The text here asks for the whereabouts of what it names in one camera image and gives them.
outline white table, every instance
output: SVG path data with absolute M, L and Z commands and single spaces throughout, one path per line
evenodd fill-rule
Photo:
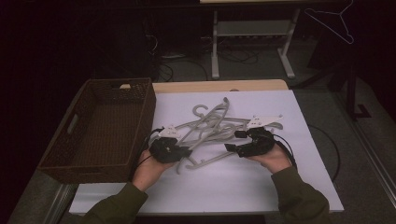
M 251 119 L 253 115 L 283 115 L 280 123 L 284 130 L 275 130 L 275 133 L 291 145 L 302 179 L 326 196 L 331 211 L 344 210 L 292 91 L 157 93 L 153 128 L 196 120 L 191 112 L 194 106 L 207 105 L 210 110 L 220 104 L 223 97 L 231 103 L 227 117 Z M 223 144 L 203 144 L 193 151 L 192 156 L 199 161 L 223 152 Z M 139 215 L 263 214 L 277 211 L 277 195 L 271 174 L 257 162 L 232 155 L 197 170 L 186 169 L 186 164 L 189 163 L 185 161 L 181 166 L 180 175 L 176 173 L 176 166 L 167 170 L 147 191 L 149 197 Z M 100 200 L 116 194 L 123 185 L 80 185 L 69 212 L 84 214 Z

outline wicker basket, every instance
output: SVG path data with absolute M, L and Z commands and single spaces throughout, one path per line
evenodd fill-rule
M 88 80 L 37 168 L 65 184 L 128 181 L 155 104 L 149 78 Z

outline person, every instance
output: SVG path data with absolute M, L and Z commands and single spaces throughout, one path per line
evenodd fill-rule
M 278 207 L 285 223 L 311 224 L 331 223 L 329 202 L 319 191 L 306 184 L 291 165 L 288 156 L 274 145 L 268 153 L 249 157 L 272 173 L 278 195 Z M 160 163 L 150 157 L 148 150 L 142 152 L 131 183 L 116 195 L 97 203 L 83 217 L 82 223 L 132 223 L 140 207 L 148 198 L 146 189 L 154 185 L 161 174 L 173 163 Z

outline hand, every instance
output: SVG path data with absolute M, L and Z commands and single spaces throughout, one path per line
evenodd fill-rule
M 142 162 L 134 172 L 132 184 L 141 191 L 146 191 L 160 178 L 161 174 L 168 168 L 172 167 L 174 163 L 160 163 L 151 157 L 151 154 L 146 149 L 140 155 L 139 163 Z
M 247 157 L 252 161 L 258 161 L 263 167 L 266 167 L 272 174 L 279 172 L 283 169 L 291 167 L 288 155 L 277 144 L 267 152 L 260 156 Z

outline sleeve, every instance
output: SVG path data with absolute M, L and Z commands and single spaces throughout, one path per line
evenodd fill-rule
M 294 167 L 272 175 L 279 211 L 288 224 L 331 223 L 329 202 L 322 193 L 306 184 Z
M 127 183 L 118 194 L 103 199 L 91 208 L 81 223 L 132 223 L 147 198 L 145 192 Z

